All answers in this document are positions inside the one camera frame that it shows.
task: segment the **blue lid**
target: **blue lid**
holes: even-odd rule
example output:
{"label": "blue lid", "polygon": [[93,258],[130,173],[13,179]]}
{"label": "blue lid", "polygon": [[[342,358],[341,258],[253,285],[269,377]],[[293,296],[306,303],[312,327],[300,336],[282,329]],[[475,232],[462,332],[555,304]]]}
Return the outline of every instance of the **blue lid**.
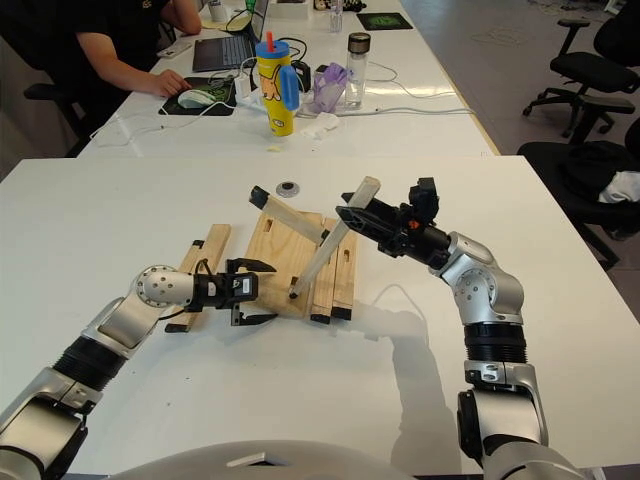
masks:
{"label": "blue lid", "polygon": [[256,57],[262,58],[282,58],[289,55],[289,44],[276,40],[273,42],[273,52],[267,49],[267,42],[260,42],[256,45]]}

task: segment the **wooden stick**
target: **wooden stick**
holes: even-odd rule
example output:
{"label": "wooden stick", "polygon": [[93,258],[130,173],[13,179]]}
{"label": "wooden stick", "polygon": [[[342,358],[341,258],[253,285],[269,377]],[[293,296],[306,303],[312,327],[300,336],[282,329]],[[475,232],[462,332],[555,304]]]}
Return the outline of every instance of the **wooden stick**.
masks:
{"label": "wooden stick", "polygon": [[269,192],[257,185],[251,190],[249,202],[258,207],[267,215],[281,221],[289,228],[295,230],[300,235],[308,238],[316,245],[320,245],[329,232],[317,225],[297,210],[291,208],[286,203],[278,200]]}
{"label": "wooden stick", "polygon": [[[373,199],[376,193],[380,190],[380,181],[373,177],[364,177],[362,183],[355,191],[349,203],[347,203],[350,207],[357,208],[365,208],[369,205],[369,202]],[[318,250],[316,250],[316,254],[313,256],[307,268],[305,268],[300,278],[295,285],[291,287],[289,290],[289,297],[296,298],[302,289],[304,289],[307,285],[309,285],[318,272],[322,268],[322,266],[329,261],[331,254],[338,248],[338,245],[345,237],[345,235],[349,232],[349,227],[342,221],[338,221],[336,226],[331,233],[324,239],[324,242]]]}
{"label": "wooden stick", "polygon": [[[207,259],[209,268],[213,272],[216,272],[220,259],[222,258],[222,252],[227,245],[229,235],[231,234],[231,225],[226,224],[214,224],[209,230],[207,238],[203,242],[202,240],[195,240],[187,254],[185,255],[180,268],[180,272],[189,273],[192,272],[196,264],[203,258]],[[179,309],[174,307],[171,313],[175,313]],[[170,320],[170,323],[164,327],[164,331],[167,333],[175,332],[188,332],[191,330],[194,322],[200,315],[200,312],[185,312],[182,315],[178,315]]]}
{"label": "wooden stick", "polygon": [[[332,229],[335,227],[337,220],[326,218],[324,227]],[[316,283],[313,291],[313,301],[311,303],[311,320],[314,322],[324,323],[326,325],[331,321],[331,309],[333,308],[333,284],[336,278],[336,257],[337,251],[331,254],[329,263],[325,263],[320,269],[316,277]]]}
{"label": "wooden stick", "polygon": [[356,232],[350,231],[337,251],[335,288],[331,316],[351,320],[356,274]]}

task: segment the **mouse pad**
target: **mouse pad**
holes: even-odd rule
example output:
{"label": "mouse pad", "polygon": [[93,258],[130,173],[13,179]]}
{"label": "mouse pad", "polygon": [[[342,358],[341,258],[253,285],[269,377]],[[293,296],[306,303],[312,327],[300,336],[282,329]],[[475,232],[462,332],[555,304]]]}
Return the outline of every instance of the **mouse pad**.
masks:
{"label": "mouse pad", "polygon": [[413,27],[399,13],[358,13],[365,30],[412,30]]}
{"label": "mouse pad", "polygon": [[[189,82],[194,89],[204,90],[205,92],[214,95],[218,101],[225,102],[231,107],[236,106],[236,86],[233,79],[187,77],[185,80]],[[180,95],[178,94],[167,100],[158,113],[161,115],[200,115],[200,113],[202,113],[206,108],[182,108],[178,105],[179,96]],[[224,105],[216,105],[215,107],[210,108],[204,115],[207,117],[227,117],[232,113],[232,108],[227,108]]]}

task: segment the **gray floor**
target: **gray floor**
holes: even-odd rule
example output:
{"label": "gray floor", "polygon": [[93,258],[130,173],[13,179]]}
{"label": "gray floor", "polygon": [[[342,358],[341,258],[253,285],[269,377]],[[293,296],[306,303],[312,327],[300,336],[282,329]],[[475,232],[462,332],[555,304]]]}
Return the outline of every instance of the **gray floor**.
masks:
{"label": "gray floor", "polygon": [[[595,33],[610,18],[601,10],[604,2],[402,0],[402,4],[502,154],[515,154],[530,141],[566,142],[560,136],[569,121],[566,105],[536,107],[529,117],[521,112],[544,88],[562,87],[562,78],[549,70],[549,61],[566,35],[556,22],[567,17],[591,20],[572,49],[593,52]],[[559,6],[564,4],[592,10],[562,11]],[[618,96],[640,109],[640,91]],[[637,117],[637,112],[617,115],[608,134],[593,132],[589,140],[623,143]],[[621,258],[609,276],[640,321],[640,235],[625,242],[605,240]]]}

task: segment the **water bottle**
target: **water bottle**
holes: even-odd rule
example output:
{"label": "water bottle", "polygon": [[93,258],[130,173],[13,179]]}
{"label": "water bottle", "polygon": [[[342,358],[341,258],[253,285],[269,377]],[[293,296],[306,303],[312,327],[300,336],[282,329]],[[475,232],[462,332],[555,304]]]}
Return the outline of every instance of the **water bottle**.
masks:
{"label": "water bottle", "polygon": [[349,35],[347,50],[347,88],[345,91],[345,104],[349,109],[358,109],[362,106],[364,95],[364,76],[367,69],[367,57],[371,48],[371,35],[364,32]]}
{"label": "water bottle", "polygon": [[338,33],[342,31],[342,6],[344,0],[331,0],[331,12],[329,17],[329,31]]}

